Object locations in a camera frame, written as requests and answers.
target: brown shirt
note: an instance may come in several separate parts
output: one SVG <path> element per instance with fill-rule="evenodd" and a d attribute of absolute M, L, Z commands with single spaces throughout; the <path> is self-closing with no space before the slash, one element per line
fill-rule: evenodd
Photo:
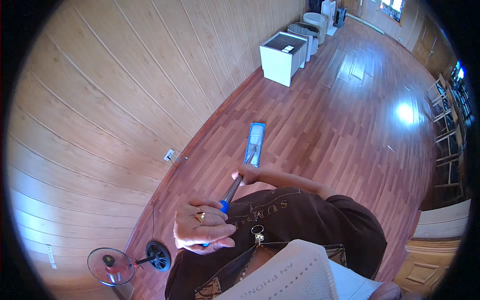
<path fill-rule="evenodd" d="M 237 227 L 231 236 L 235 247 L 208 255 L 182 251 L 170 271 L 166 299 L 195 299 L 212 282 L 217 293 L 232 287 L 253 253 L 250 230 L 257 224 L 264 227 L 267 248 L 280 250 L 294 239 L 343 248 L 346 267 L 366 278 L 375 275 L 387 244 L 375 216 L 343 195 L 323 200 L 296 187 L 263 190 L 232 202 L 227 214 L 227 223 Z"/>

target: blue handle grip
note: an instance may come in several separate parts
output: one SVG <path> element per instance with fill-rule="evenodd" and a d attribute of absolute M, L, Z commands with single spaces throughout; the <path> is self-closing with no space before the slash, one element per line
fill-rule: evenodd
<path fill-rule="evenodd" d="M 227 211 L 228 211 L 228 202 L 225 201 L 225 200 L 222 200 L 222 201 L 220 201 L 220 203 L 223 204 L 223 207 L 220 209 L 220 211 L 221 211 L 222 213 L 226 214 Z M 204 247 L 206 247 L 206 246 L 208 246 L 208 245 L 210 245 L 210 243 L 202 244 L 202 246 L 204 246 Z"/>

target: mop handle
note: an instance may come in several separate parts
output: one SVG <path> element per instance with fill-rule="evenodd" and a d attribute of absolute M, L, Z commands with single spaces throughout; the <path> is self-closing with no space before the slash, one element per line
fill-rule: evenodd
<path fill-rule="evenodd" d="M 247 164 L 251 163 L 252 162 L 252 159 L 253 159 L 253 156 L 255 155 L 255 152 L 253 152 L 250 157 L 248 158 L 247 160 Z M 230 206 L 230 202 L 232 201 L 233 199 L 233 195 L 235 194 L 235 192 L 237 191 L 237 189 L 239 188 L 240 186 L 240 183 L 241 181 L 243 180 L 243 176 L 242 175 L 238 175 L 237 178 L 235 178 L 235 180 L 233 181 L 232 185 L 230 185 L 230 187 L 228 188 L 227 192 L 223 195 L 222 197 L 222 200 L 220 200 L 220 203 L 223 205 L 223 207 L 220 209 L 220 211 L 224 214 L 227 213 L 228 211 L 228 207 Z M 205 243 L 205 244 L 202 244 L 202 246 L 206 247 L 208 246 L 210 243 Z"/>

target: electric fan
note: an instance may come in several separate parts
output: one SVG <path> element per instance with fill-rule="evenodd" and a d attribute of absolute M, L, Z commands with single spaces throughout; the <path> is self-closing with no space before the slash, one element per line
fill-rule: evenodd
<path fill-rule="evenodd" d="M 87 258 L 88 269 L 101 283 L 108 286 L 121 286 L 129 282 L 135 267 L 150 262 L 159 271 L 170 269 L 171 259 L 167 248 L 151 241 L 145 249 L 147 258 L 133 262 L 125 253 L 113 248 L 97 248 Z"/>

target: window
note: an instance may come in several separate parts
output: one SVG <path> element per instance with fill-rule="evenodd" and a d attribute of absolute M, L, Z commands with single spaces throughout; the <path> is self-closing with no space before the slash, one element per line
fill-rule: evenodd
<path fill-rule="evenodd" d="M 400 22 L 404 2 L 405 0 L 382 0 L 380 10 Z"/>

